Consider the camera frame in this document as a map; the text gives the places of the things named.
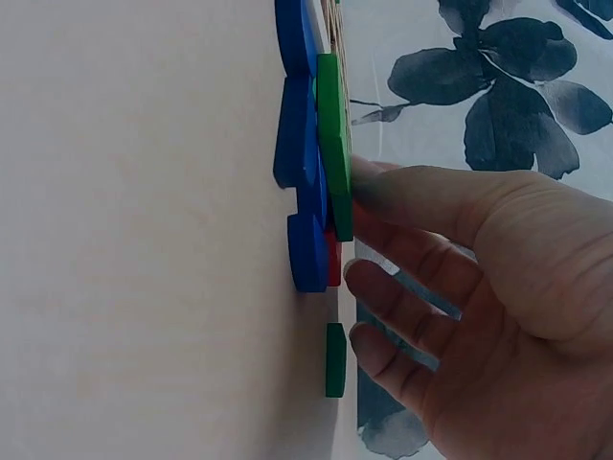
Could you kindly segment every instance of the wooden block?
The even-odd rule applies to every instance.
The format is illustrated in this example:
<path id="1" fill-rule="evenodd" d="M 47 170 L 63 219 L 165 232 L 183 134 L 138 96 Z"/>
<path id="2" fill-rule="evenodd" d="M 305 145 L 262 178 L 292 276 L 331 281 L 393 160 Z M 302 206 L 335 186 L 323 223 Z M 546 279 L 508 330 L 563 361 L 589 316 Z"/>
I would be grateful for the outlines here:
<path id="1" fill-rule="evenodd" d="M 312 214 L 287 218 L 289 261 L 299 292 L 325 292 L 328 287 L 328 245 L 324 231 Z"/>
<path id="2" fill-rule="evenodd" d="M 328 286 L 338 288 L 341 286 L 342 279 L 342 251 L 343 243 L 336 239 L 336 233 L 333 227 L 330 227 L 324 233 L 326 242 L 328 243 Z"/>
<path id="3" fill-rule="evenodd" d="M 330 53 L 329 34 L 321 0 L 306 0 L 306 9 L 317 53 L 320 55 Z"/>
<path id="4" fill-rule="evenodd" d="M 275 0 L 277 38 L 289 77 L 317 75 L 317 48 L 308 18 L 308 0 Z"/>
<path id="5" fill-rule="evenodd" d="M 342 398 L 347 375 L 347 338 L 343 325 L 328 323 L 326 340 L 326 397 Z"/>
<path id="6" fill-rule="evenodd" d="M 312 185 L 297 188 L 298 213 L 312 214 L 322 228 L 328 226 L 328 183 L 320 155 L 317 155 L 317 170 Z"/>
<path id="7" fill-rule="evenodd" d="M 347 140 L 347 114 L 338 57 L 318 57 L 317 135 L 331 194 L 351 191 L 351 160 Z"/>
<path id="8" fill-rule="evenodd" d="M 280 187 L 310 187 L 318 164 L 313 80 L 287 77 L 277 131 L 273 175 Z"/>
<path id="9" fill-rule="evenodd" d="M 332 206 L 332 220 L 336 239 L 340 242 L 353 241 L 353 203 L 351 194 L 329 194 Z"/>

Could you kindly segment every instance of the blue wooden piece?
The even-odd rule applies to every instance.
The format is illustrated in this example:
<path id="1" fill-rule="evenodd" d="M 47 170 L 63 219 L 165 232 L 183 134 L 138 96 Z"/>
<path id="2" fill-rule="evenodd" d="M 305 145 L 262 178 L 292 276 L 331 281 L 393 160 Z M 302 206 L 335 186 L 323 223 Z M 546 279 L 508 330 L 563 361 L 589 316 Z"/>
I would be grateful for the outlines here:
<path id="1" fill-rule="evenodd" d="M 313 185 L 298 187 L 296 195 L 298 212 L 313 214 L 322 228 L 326 229 L 328 226 L 328 181 L 320 155 L 317 155 L 317 171 Z"/>
<path id="2" fill-rule="evenodd" d="M 325 292 L 328 287 L 329 258 L 326 237 L 312 214 L 287 218 L 289 261 L 294 285 L 299 292 Z"/>
<path id="3" fill-rule="evenodd" d="M 317 75 L 317 48 L 305 0 L 275 0 L 277 38 L 289 77 Z"/>
<path id="4" fill-rule="evenodd" d="M 312 186 L 317 172 L 317 113 L 310 76 L 287 77 L 273 174 L 281 188 Z"/>

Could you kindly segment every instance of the fingernail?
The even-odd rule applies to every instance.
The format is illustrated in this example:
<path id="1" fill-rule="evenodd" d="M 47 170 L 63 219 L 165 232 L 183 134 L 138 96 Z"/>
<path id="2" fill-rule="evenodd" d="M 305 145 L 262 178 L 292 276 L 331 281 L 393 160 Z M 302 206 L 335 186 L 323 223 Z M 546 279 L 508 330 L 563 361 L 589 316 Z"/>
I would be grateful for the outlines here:
<path id="1" fill-rule="evenodd" d="M 350 261 L 348 261 L 345 264 L 345 268 L 343 268 L 343 278 L 347 278 L 347 272 L 349 271 L 349 269 L 352 267 L 353 264 L 355 264 L 357 261 L 359 261 L 359 259 L 351 259 Z"/>
<path id="2" fill-rule="evenodd" d="M 375 163 L 372 163 L 361 156 L 352 155 L 352 182 L 362 183 L 369 182 L 383 173 L 383 169 L 379 168 Z"/>

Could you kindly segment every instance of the finger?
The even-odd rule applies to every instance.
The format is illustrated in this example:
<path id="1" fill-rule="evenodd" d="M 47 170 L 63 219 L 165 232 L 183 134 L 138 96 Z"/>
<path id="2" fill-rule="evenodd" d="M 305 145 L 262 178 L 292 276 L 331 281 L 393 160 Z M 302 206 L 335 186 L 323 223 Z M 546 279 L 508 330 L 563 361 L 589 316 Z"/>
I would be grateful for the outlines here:
<path id="1" fill-rule="evenodd" d="M 352 159 L 353 197 L 380 219 L 417 227 L 472 248 L 475 237 L 506 200 L 546 181 L 529 172 L 468 172 L 434 167 L 384 171 Z"/>
<path id="2" fill-rule="evenodd" d="M 357 363 L 375 383 L 422 418 L 423 399 L 432 371 L 396 347 L 370 324 L 356 324 L 350 332 Z"/>
<path id="3" fill-rule="evenodd" d="M 421 300 L 370 261 L 355 261 L 345 273 L 355 297 L 388 328 L 416 348 L 441 359 L 458 322 Z"/>
<path id="4" fill-rule="evenodd" d="M 460 310 L 483 278 L 475 261 L 432 233 L 383 222 L 358 205 L 353 228 L 358 239 Z"/>

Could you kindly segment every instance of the green wooden piece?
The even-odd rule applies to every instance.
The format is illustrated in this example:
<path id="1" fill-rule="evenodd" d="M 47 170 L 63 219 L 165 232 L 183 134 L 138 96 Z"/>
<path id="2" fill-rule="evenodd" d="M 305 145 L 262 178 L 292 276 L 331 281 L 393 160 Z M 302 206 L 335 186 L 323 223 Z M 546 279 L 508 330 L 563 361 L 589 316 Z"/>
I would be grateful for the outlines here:
<path id="1" fill-rule="evenodd" d="M 326 341 L 326 398 L 342 398 L 347 375 L 347 338 L 341 323 L 328 323 Z"/>
<path id="2" fill-rule="evenodd" d="M 351 161 L 347 114 L 338 57 L 317 57 L 317 134 L 331 194 L 350 192 Z"/>
<path id="3" fill-rule="evenodd" d="M 340 242 L 353 241 L 353 203 L 351 194 L 330 194 L 336 239 Z"/>
<path id="4" fill-rule="evenodd" d="M 345 93 L 337 55 L 317 57 L 317 135 L 326 169 L 336 236 L 353 240 L 351 154 L 347 138 Z"/>

